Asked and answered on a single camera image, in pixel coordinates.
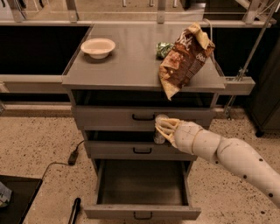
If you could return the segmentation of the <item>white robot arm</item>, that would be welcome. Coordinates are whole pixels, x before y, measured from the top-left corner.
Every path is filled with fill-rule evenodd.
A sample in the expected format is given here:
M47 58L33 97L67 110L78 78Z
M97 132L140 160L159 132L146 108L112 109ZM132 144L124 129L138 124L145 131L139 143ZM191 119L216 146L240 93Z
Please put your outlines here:
M225 138L195 122L159 115L155 128L174 148L244 179L280 207L280 174L248 143Z

